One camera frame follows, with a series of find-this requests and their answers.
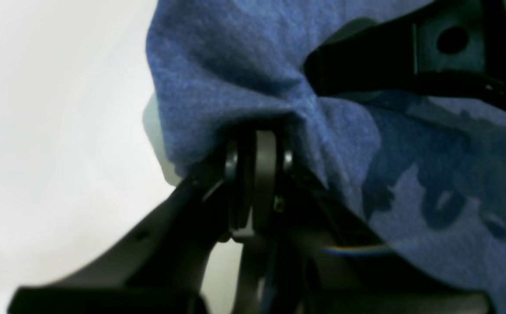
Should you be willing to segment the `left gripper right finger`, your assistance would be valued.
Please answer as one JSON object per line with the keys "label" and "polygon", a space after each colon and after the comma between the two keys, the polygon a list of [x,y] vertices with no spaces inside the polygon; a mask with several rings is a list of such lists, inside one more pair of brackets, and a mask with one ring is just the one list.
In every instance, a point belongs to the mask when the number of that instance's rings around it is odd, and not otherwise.
{"label": "left gripper right finger", "polygon": [[457,290],[402,259],[284,149],[275,258],[277,314],[491,314],[489,298]]}

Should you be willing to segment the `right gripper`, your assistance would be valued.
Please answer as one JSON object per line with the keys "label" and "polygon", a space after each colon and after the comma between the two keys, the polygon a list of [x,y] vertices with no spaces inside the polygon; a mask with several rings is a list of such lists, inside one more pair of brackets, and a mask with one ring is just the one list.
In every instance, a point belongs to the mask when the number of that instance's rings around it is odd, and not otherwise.
{"label": "right gripper", "polygon": [[320,96],[399,89],[506,112],[506,0],[437,0],[322,44],[304,70]]}

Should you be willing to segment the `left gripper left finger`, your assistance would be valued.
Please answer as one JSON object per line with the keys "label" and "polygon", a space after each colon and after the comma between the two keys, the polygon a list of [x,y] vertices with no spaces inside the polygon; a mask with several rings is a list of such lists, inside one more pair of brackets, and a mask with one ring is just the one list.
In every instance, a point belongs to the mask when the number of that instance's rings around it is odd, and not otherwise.
{"label": "left gripper left finger", "polygon": [[54,283],[18,288],[8,312],[206,314],[200,288],[213,247],[268,230],[276,175],[275,133],[244,133],[97,259]]}

